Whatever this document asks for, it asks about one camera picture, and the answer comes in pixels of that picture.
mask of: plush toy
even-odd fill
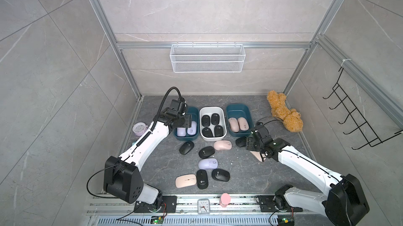
[[[289,110],[285,106],[286,95],[278,94],[275,91],[270,91],[267,94],[267,100],[272,108],[272,115],[276,118],[283,119],[284,127],[290,132],[296,133],[302,131],[304,123],[301,120],[300,113],[296,109]]]

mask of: white wire basket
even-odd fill
[[[242,44],[174,44],[169,54],[175,73],[241,72],[245,60]]]

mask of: black wire rack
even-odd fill
[[[347,95],[347,93],[344,91],[344,89],[340,86],[339,80],[340,80],[341,73],[343,73],[343,70],[344,70],[344,69],[343,69],[342,67],[340,67],[339,71],[340,71],[340,70],[341,70],[341,72],[340,72],[339,78],[337,79],[336,84],[332,87],[332,90],[333,90],[332,93],[331,93],[328,97],[326,97],[326,98],[324,97],[323,99],[328,99],[328,98],[330,98],[330,96],[331,96],[333,93],[336,94],[336,96],[339,98],[340,102],[339,102],[338,105],[336,105],[334,108],[330,108],[330,107],[329,107],[329,109],[335,109],[335,108],[337,108],[340,104],[342,104],[342,105],[345,107],[345,109],[347,110],[348,115],[347,115],[346,119],[345,119],[342,123],[339,122],[339,124],[344,124],[344,123],[347,121],[347,118],[349,118],[349,116],[350,116],[350,117],[353,119],[353,121],[355,122],[355,125],[357,126],[354,130],[350,131],[349,133],[345,133],[345,132],[343,132],[343,133],[347,135],[347,134],[350,134],[350,133],[352,133],[352,132],[354,132],[354,131],[356,131],[356,130],[358,129],[358,130],[360,130],[361,134],[364,136],[365,140],[367,141],[366,144],[360,146],[359,148],[353,148],[353,147],[352,147],[352,149],[353,149],[353,150],[358,150],[358,149],[361,149],[361,148],[365,147],[366,145],[370,145],[370,147],[375,147],[375,146],[377,146],[377,145],[379,145],[379,144],[381,144],[381,143],[384,143],[385,141],[387,141],[387,140],[389,140],[389,139],[391,139],[391,138],[394,138],[394,137],[400,135],[403,130],[394,133],[393,136],[391,136],[390,138],[387,138],[387,139],[385,139],[385,140],[381,140],[381,139],[379,138],[379,136],[378,136],[377,133],[374,131],[374,129],[371,127],[371,125],[368,123],[368,121],[366,120],[366,118],[361,114],[360,110],[355,106],[355,103],[351,100],[351,98]],[[339,96],[339,94],[337,94],[337,92],[336,92],[336,89],[338,89],[338,88],[341,89],[341,90],[343,91],[343,93],[346,95],[343,99],[341,99],[340,96]],[[348,108],[346,107],[346,105],[344,104],[343,101],[346,100],[346,99],[349,99],[350,102],[353,104],[354,109],[353,109],[352,111],[349,111]],[[364,119],[364,121],[365,121],[364,123],[358,125],[357,121],[355,120],[355,118],[354,118],[353,115],[352,115],[352,113],[355,112],[355,111],[357,111],[357,112],[360,114],[360,116]],[[364,134],[364,132],[361,130],[361,127],[362,127],[363,125],[365,125],[365,124],[367,124],[367,125],[371,128],[372,132],[373,132],[373,133],[375,134],[375,136],[376,136],[375,139],[369,141],[368,138],[367,138],[367,136],[366,136],[366,135]],[[379,140],[379,142],[376,143],[376,144],[374,144],[374,145],[370,144],[370,143],[372,143],[372,142],[374,142],[374,141],[376,141],[376,140]]]

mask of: ventilation grate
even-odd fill
[[[164,226],[211,226],[236,225],[236,226],[259,226],[259,225],[278,225],[278,216],[273,215],[169,215],[164,220]],[[100,216],[97,226],[118,226],[118,225],[155,225],[151,221],[150,215],[130,215],[125,219],[127,221],[116,221],[119,216]]]

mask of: pink cup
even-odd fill
[[[221,195],[220,198],[221,207],[225,208],[230,202],[231,202],[231,196],[229,196],[229,194],[224,193]]]

